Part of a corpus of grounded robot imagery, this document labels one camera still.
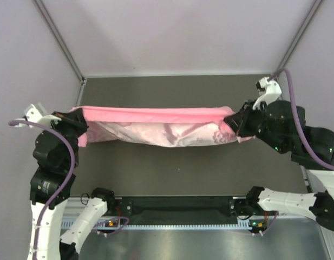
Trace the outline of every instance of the silver metal surface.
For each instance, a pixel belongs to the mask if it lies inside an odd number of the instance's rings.
[[[79,80],[83,80],[82,73],[79,70],[79,67],[75,63],[66,43],[64,42],[60,32],[58,31],[53,19],[51,18],[48,10],[46,9],[44,3],[42,0],[32,0],[33,3],[35,4],[35,7],[39,10],[41,13],[42,17],[44,18],[46,24],[48,25],[49,29],[51,30],[51,33],[55,37],[56,42],[58,45],[61,47],[63,53],[65,54],[68,62],[70,63],[71,67],[73,68],[74,73],[76,76],[79,78]]]
[[[334,232],[323,227],[321,228],[321,231],[330,259],[334,260]]]
[[[277,69],[282,69],[286,66],[288,63],[288,60],[292,56],[296,46],[298,45],[299,41],[302,39],[305,31],[307,30],[308,26],[310,25],[312,19],[315,17],[317,11],[319,10],[321,4],[324,2],[324,0],[315,0],[314,3],[312,4],[312,7],[310,11],[307,13],[302,25],[300,26],[299,30],[297,31],[295,37],[293,38],[293,41],[287,48],[287,51],[282,58],[279,66]]]
[[[264,236],[248,231],[122,231],[92,233],[80,260],[327,260],[319,226],[310,220],[280,219]]]

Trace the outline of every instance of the white wall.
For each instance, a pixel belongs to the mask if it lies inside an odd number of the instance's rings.
[[[313,0],[44,0],[85,76],[275,70]]]
[[[50,112],[67,111],[79,80],[63,57],[32,1],[0,1],[0,259],[27,258],[31,212],[32,157],[39,133],[12,128],[28,104],[42,102]]]
[[[324,1],[287,64],[306,123],[334,131],[334,1]],[[284,98],[289,100],[285,75]]]

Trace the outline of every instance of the light purple wall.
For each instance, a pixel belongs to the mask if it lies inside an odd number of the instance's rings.
[[[80,83],[32,1],[0,1],[0,259],[27,258],[38,131],[12,128],[33,102],[67,111]]]
[[[44,0],[85,76],[270,73],[313,0]]]

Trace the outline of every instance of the pink cloth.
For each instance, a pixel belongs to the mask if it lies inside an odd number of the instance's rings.
[[[224,117],[234,113],[229,107],[81,108],[89,128],[86,134],[79,137],[80,147],[86,146],[88,142],[116,139],[164,147],[207,146],[241,141],[223,122]]]

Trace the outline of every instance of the white fabric with pink pattern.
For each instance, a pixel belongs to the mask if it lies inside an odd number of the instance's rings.
[[[163,147],[208,146],[243,141],[223,122],[233,114],[220,108],[110,108],[77,107],[89,126],[79,146],[121,140]]]

